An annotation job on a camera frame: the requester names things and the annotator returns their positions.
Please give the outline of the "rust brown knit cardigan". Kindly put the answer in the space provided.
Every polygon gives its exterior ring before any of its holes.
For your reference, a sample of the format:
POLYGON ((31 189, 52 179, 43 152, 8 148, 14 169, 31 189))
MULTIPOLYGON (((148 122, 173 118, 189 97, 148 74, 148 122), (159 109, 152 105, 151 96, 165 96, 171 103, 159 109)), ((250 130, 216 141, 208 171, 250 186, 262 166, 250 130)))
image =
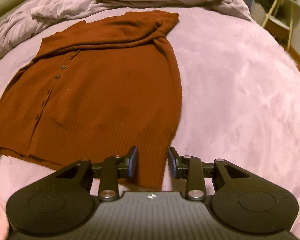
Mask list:
POLYGON ((179 15, 129 11, 43 38, 0 99, 0 154, 60 169, 139 152, 139 186, 161 188, 182 88, 168 33, 179 15))

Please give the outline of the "dark clothes pile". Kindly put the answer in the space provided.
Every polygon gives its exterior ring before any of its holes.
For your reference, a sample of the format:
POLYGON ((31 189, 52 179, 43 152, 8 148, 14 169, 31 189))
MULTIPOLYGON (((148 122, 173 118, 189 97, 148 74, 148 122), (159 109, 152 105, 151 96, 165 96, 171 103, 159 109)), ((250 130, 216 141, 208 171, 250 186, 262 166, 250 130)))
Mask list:
POLYGON ((261 5, 265 13, 268 13, 275 0, 254 0, 255 3, 261 5))

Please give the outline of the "cream side table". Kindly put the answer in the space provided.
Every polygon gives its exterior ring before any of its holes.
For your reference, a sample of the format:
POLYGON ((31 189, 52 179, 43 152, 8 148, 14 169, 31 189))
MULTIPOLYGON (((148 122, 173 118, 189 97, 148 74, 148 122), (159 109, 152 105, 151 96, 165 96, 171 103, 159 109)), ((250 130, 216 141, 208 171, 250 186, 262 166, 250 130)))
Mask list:
POLYGON ((273 0, 261 25, 279 41, 284 41, 287 51, 291 48, 294 18, 298 18, 299 9, 295 0, 273 0))

